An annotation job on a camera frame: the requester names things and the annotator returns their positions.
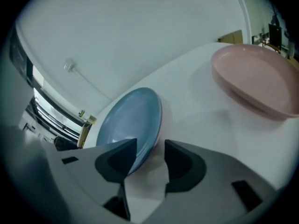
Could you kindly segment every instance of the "white table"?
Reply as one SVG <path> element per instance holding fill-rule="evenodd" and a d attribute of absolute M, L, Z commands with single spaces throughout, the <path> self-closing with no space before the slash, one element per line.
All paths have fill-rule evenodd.
<path fill-rule="evenodd" d="M 231 155 L 276 189 L 286 185 L 299 151 L 299 119 L 273 121 L 253 113 L 214 82 L 211 56 L 229 44 L 210 43 L 166 64 L 134 85 L 149 87 L 171 111 L 167 138 Z M 97 117 L 84 148 L 94 147 L 100 126 L 118 97 Z"/>

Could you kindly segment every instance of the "pink plate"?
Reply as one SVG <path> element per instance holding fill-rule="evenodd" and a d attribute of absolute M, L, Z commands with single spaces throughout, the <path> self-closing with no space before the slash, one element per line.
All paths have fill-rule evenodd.
<path fill-rule="evenodd" d="M 222 84 L 277 118 L 299 116 L 299 72 L 267 48 L 237 44 L 216 51 L 213 73 Z"/>

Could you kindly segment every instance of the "black object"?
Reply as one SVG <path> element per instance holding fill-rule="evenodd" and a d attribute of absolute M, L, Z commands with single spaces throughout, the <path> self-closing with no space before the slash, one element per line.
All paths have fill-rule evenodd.
<path fill-rule="evenodd" d="M 122 183 L 136 160 L 137 139 L 100 155 L 95 161 L 96 170 L 108 182 Z"/>
<path fill-rule="evenodd" d="M 281 49 L 281 27 L 269 24 L 270 44 Z"/>
<path fill-rule="evenodd" d="M 107 203 L 103 205 L 104 208 L 111 211 L 115 215 L 122 217 L 128 221 L 131 220 L 131 215 L 126 199 L 125 187 L 123 183 L 120 186 L 117 196 L 112 197 Z"/>
<path fill-rule="evenodd" d="M 233 182 L 232 186 L 234 187 L 247 211 L 253 210 L 262 203 L 260 197 L 245 180 Z"/>
<path fill-rule="evenodd" d="M 62 162 L 64 164 L 68 164 L 70 162 L 74 162 L 74 161 L 78 161 L 79 159 L 77 159 L 76 157 L 69 157 L 69 158 L 65 158 L 65 159 L 62 159 Z"/>
<path fill-rule="evenodd" d="M 54 145 L 57 151 L 66 151 L 72 149 L 78 149 L 77 143 L 74 141 L 69 141 L 63 137 L 57 136 L 54 139 Z"/>
<path fill-rule="evenodd" d="M 164 158 L 169 171 L 166 193 L 189 191 L 206 175 L 205 161 L 171 140 L 165 140 Z"/>

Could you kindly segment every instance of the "black rectangular slot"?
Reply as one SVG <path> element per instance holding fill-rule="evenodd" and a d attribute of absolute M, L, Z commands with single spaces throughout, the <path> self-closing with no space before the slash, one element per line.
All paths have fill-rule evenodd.
<path fill-rule="evenodd" d="M 245 180 L 232 182 L 231 184 L 246 207 L 247 211 L 253 210 L 262 203 L 260 197 Z"/>
<path fill-rule="evenodd" d="M 70 162 L 74 162 L 74 161 L 77 161 L 77 160 L 79 160 L 79 159 L 77 159 L 76 157 L 69 157 L 69 158 L 62 159 L 62 162 L 64 164 L 68 164 Z"/>

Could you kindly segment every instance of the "blue plate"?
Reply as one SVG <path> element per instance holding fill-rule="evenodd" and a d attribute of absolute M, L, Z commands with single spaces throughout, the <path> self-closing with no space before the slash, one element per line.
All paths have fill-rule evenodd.
<path fill-rule="evenodd" d="M 128 174 L 146 160 L 158 138 L 162 122 L 159 96 L 149 88 L 139 88 L 121 98 L 106 116 L 96 146 L 137 138 L 136 160 Z"/>

